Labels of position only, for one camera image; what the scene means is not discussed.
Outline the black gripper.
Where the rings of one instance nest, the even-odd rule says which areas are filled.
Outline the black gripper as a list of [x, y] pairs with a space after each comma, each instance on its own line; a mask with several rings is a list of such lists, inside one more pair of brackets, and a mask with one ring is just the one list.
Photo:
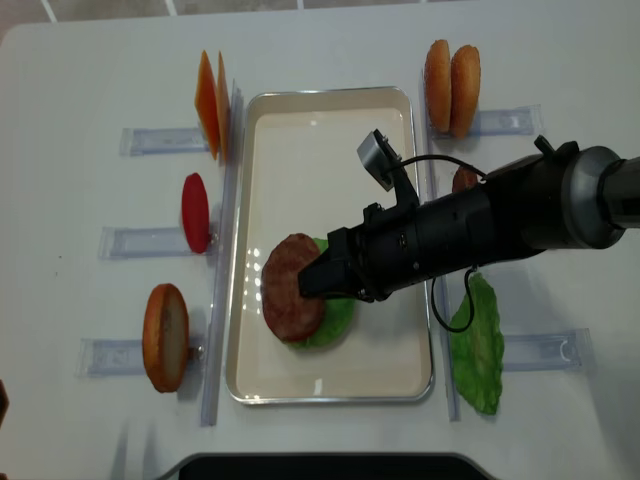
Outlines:
[[382, 301], [427, 279], [487, 263], [493, 253], [489, 198], [479, 186], [449, 194], [377, 229], [361, 224], [332, 235], [329, 251], [298, 274], [303, 297]]

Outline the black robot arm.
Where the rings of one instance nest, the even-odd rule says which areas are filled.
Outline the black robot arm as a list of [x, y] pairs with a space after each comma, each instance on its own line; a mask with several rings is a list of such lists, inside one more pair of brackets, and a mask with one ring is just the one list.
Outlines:
[[473, 187], [421, 202], [406, 162], [379, 132], [358, 156], [393, 191], [391, 208], [369, 205], [363, 222], [328, 236], [298, 276], [304, 297], [374, 302], [465, 268], [521, 260], [546, 250], [606, 249], [639, 224], [639, 162], [575, 142], [509, 163]]

